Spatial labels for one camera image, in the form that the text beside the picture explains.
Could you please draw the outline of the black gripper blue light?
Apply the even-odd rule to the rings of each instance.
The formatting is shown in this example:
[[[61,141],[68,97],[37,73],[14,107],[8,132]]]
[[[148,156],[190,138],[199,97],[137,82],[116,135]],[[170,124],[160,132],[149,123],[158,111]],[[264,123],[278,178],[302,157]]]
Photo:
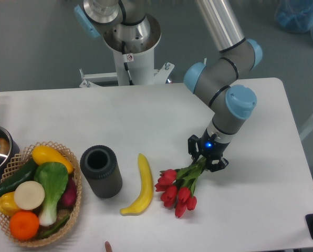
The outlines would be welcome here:
[[[229,161],[222,157],[228,145],[229,143],[218,142],[216,134],[210,136],[207,130],[200,138],[192,135],[187,140],[188,153],[192,160],[197,160],[201,154],[207,159],[205,169],[210,172],[223,170],[229,165]]]

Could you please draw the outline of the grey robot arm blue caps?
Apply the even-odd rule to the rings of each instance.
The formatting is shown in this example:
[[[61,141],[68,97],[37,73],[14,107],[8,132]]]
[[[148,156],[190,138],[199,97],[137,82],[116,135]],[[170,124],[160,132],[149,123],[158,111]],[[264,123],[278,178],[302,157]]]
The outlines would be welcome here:
[[[215,172],[227,167],[223,153],[257,104],[254,92],[236,80],[252,70],[263,53],[256,41],[244,37],[228,1],[196,5],[221,56],[210,67],[195,63],[184,76],[187,88],[214,112],[203,135],[188,139],[188,152],[193,161],[204,157],[204,167]],[[112,50],[119,85],[156,83],[160,73],[154,70],[153,51],[161,31],[146,12],[145,1],[82,1],[74,13],[90,37],[102,37]]]

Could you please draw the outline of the fingertip at bottom edge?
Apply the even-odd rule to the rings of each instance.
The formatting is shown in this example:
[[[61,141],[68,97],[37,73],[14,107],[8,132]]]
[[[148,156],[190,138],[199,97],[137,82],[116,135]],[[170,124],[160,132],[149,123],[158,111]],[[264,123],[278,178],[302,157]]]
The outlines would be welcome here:
[[[111,245],[108,241],[105,242],[105,250],[106,252],[112,252]]]

